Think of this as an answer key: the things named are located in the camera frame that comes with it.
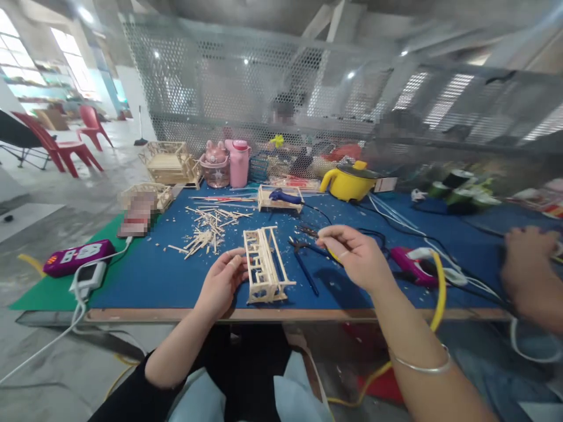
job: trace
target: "perforated metal panel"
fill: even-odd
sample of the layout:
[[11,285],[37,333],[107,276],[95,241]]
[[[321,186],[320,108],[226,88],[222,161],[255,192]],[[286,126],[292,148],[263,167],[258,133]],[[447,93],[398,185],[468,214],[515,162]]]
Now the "perforated metal panel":
[[[158,140],[186,141],[199,156],[208,139],[246,139],[270,175],[320,176],[330,167],[323,154],[357,145],[370,168],[396,175],[408,166],[420,180],[444,162],[526,157],[518,147],[535,148],[535,136],[562,126],[556,77],[437,60],[413,66],[410,57],[164,16],[122,22]],[[276,134],[283,149],[270,143]],[[497,173],[509,177],[507,168]]]

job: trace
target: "yellow electric pot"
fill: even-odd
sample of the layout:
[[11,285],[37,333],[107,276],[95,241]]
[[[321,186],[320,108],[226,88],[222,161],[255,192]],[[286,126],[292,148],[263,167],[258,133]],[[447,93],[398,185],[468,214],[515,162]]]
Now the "yellow electric pot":
[[350,199],[362,200],[379,177],[377,173],[367,170],[366,165],[364,161],[356,161],[353,166],[337,166],[324,175],[319,190],[326,191],[330,183],[330,193],[336,198],[346,202]]

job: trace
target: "cardboard box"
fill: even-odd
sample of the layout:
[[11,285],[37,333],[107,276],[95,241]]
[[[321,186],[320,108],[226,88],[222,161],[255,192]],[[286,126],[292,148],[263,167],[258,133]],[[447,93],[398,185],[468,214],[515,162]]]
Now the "cardboard box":
[[59,110],[36,108],[33,112],[46,129],[56,131],[69,130],[69,126],[66,124]]

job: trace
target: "red chair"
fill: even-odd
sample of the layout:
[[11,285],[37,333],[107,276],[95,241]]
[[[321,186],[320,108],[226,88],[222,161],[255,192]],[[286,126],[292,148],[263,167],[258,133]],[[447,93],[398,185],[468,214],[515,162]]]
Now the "red chair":
[[70,174],[72,177],[78,178],[78,173],[76,168],[74,167],[74,163],[70,157],[70,154],[73,152],[78,155],[78,157],[86,164],[88,167],[91,167],[94,164],[98,167],[99,171],[104,171],[104,169],[100,166],[100,164],[96,161],[86,144],[82,142],[55,142],[51,135],[39,124],[37,123],[32,117],[28,116],[24,113],[17,113],[13,112],[14,116],[20,119],[24,124],[26,124],[31,131],[39,138],[41,141],[41,145],[43,145],[44,149],[47,150],[51,159],[59,169],[61,173],[65,172],[65,168],[63,167],[62,161],[65,162],[66,166],[69,168]]
[[85,128],[80,128],[76,130],[76,134],[78,135],[78,139],[80,138],[80,134],[84,134],[90,137],[96,149],[101,151],[100,141],[98,141],[98,133],[101,133],[105,136],[107,141],[110,143],[111,147],[114,148],[113,144],[110,141],[110,137],[107,136],[106,131],[101,126],[100,118],[98,117],[98,112],[96,109],[90,105],[81,105],[80,106],[80,116],[86,125]]

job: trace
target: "green cutting mat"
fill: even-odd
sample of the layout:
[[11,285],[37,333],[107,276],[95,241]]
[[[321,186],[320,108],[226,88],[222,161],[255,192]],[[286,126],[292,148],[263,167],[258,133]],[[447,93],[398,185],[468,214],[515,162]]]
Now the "green cutting mat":
[[[96,233],[88,243],[96,240],[109,239],[116,248],[116,251],[122,250],[125,248],[125,239],[116,237],[117,230],[122,221],[123,214],[114,218],[106,227]],[[140,241],[141,239],[135,239],[129,246],[129,249],[135,248]],[[106,279],[100,290],[111,282],[112,274],[119,270],[119,266],[121,265],[120,258],[120,256],[117,256],[111,261],[107,269]],[[73,274],[60,278],[47,276],[14,302],[12,306],[10,306],[10,309],[14,311],[74,311],[76,308],[76,300],[74,295],[69,292],[72,279]]]

